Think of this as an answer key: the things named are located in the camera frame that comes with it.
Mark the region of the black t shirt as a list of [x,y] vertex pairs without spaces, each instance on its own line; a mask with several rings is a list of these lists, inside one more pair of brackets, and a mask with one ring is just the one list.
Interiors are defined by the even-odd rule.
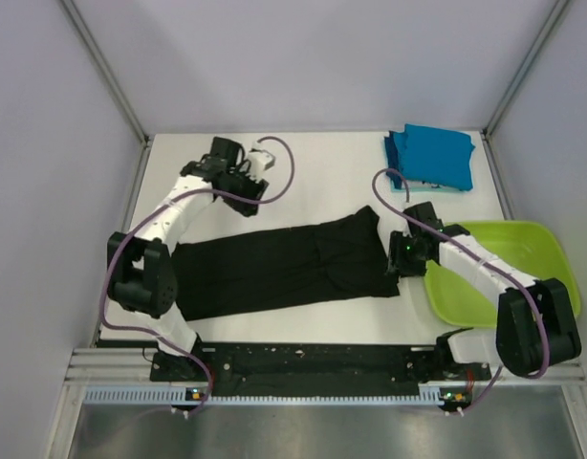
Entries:
[[318,225],[180,244],[172,255],[186,320],[399,295],[380,217],[365,206]]

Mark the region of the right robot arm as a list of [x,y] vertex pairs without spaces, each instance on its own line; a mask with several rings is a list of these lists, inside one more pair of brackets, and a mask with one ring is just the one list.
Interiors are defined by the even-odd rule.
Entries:
[[390,235],[390,273],[423,278],[436,315],[457,328],[433,356],[441,376],[486,362],[529,377],[580,356],[579,294],[548,229],[514,220],[445,224],[429,202],[400,216],[407,228]]

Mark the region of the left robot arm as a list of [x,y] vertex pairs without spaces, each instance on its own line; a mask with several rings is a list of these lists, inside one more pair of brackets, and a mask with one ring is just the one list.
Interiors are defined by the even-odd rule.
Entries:
[[264,173],[275,164],[258,143],[248,153],[242,144],[215,137],[209,152],[180,171],[174,186],[135,235],[114,233],[107,244],[114,266],[108,297],[144,322],[159,348],[173,355],[171,367],[184,379],[204,370],[204,356],[194,350],[198,334],[176,304],[178,282],[172,253],[192,221],[217,198],[237,213],[251,217],[269,183]]

